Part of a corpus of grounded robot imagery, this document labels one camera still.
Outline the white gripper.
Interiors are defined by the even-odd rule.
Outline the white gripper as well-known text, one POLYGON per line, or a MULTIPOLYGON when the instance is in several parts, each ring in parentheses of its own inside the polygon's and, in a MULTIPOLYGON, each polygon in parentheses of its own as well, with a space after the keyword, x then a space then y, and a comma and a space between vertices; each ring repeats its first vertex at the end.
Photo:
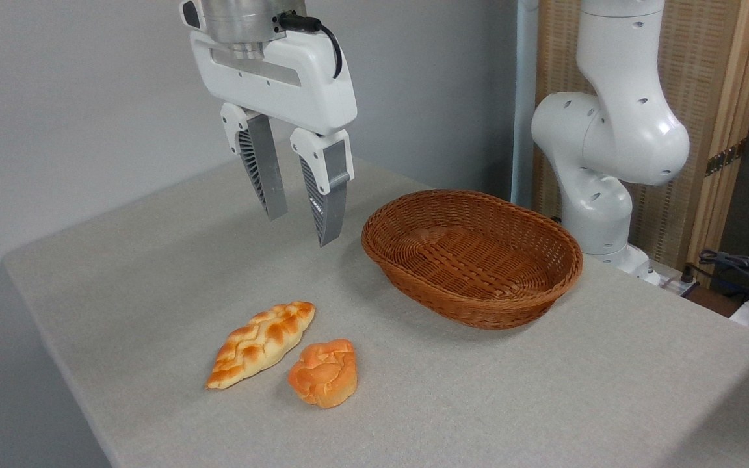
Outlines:
POLYGON ((253 59, 238 58, 235 50, 202 32, 193 31, 190 40, 203 83, 226 101, 220 117, 228 144, 241 158, 268 219, 287 213, 270 116, 299 127, 289 142, 300 160, 316 235, 321 248, 336 240, 344 224, 347 185, 356 177, 350 137, 342 129, 358 110, 348 69, 334 77, 330 39, 289 32, 268 42, 263 56, 253 59))

